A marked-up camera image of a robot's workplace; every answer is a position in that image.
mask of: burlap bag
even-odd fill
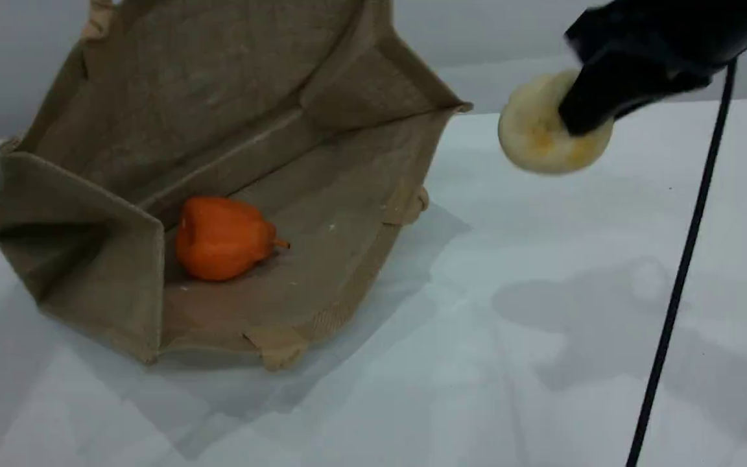
[[[154,363],[255,353],[269,369],[353,315],[457,99],[388,0],[94,0],[30,130],[0,147],[0,249],[40,308]],[[293,243],[246,277],[174,259],[183,201],[228,195]]]

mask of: white wall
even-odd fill
[[[0,0],[0,138],[25,129],[77,39],[86,0]],[[594,0],[395,0],[397,29],[478,112],[573,64],[562,34]],[[747,54],[738,97],[747,97]],[[717,90],[689,98],[713,98]]]

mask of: white table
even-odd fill
[[[0,255],[0,466],[623,465],[717,104],[658,104],[564,178],[449,126],[355,322],[293,372],[143,370]],[[747,467],[747,101],[736,101],[646,466]]]

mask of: orange bell pepper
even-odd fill
[[[178,262],[193,277],[228,281],[290,243],[276,239],[276,226],[252,205],[195,197],[184,204],[175,247]]]

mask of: round yellow food slice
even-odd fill
[[[596,162],[613,135],[613,119],[581,137],[563,127],[558,106],[577,70],[543,75],[516,89],[501,112],[498,136],[506,157],[538,174],[569,174]]]

